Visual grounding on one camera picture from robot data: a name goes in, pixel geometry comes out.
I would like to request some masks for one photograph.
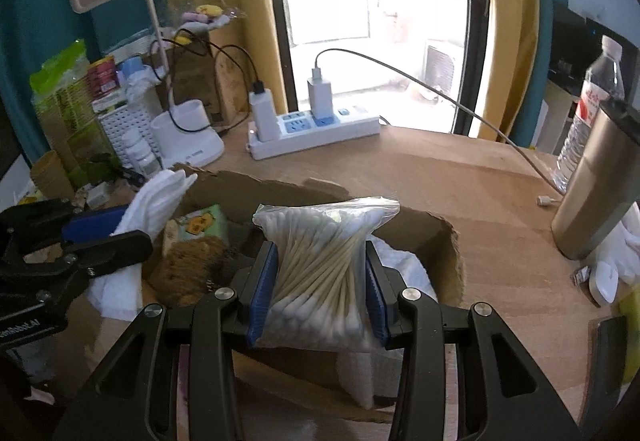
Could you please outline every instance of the blue cap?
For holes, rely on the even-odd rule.
[[[140,56],[132,56],[128,60],[124,60],[120,66],[125,78],[129,78],[134,72],[143,71],[144,69],[145,65],[142,63]]]

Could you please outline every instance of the black lid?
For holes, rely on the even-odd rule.
[[[614,98],[603,101],[600,108],[622,132],[640,146],[640,112],[626,101]]]

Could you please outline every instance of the wooden table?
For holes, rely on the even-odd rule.
[[[610,314],[572,285],[577,268],[556,249],[554,193],[511,147],[496,142],[384,126],[380,136],[255,161],[246,127],[226,135],[207,169],[302,183],[319,178],[354,196],[394,196],[446,218],[460,234],[463,305],[491,303],[540,365],[574,418],[588,379],[590,322]],[[551,164],[546,154],[534,154]]]

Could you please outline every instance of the white power strip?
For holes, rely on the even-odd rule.
[[[380,133],[378,114],[372,114],[359,105],[339,108],[333,117],[321,120],[314,118],[310,110],[283,114],[277,120],[280,137],[266,142],[258,139],[255,123],[249,124],[247,147],[254,159],[265,159]]]

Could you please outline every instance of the metal bolt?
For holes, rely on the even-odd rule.
[[[162,306],[160,304],[149,304],[145,307],[145,316],[147,318],[156,318],[162,312]]]
[[[494,311],[494,309],[489,304],[478,302],[476,305],[474,305],[474,311],[480,316],[489,316]]]
[[[230,287],[220,287],[214,293],[218,300],[229,300],[234,295],[234,290]]]
[[[36,299],[38,300],[38,302],[46,302],[50,298],[51,293],[49,293],[49,291],[44,291],[44,289],[41,289],[36,293]]]
[[[417,300],[420,298],[420,290],[415,287],[408,287],[402,290],[402,298],[405,300]]]

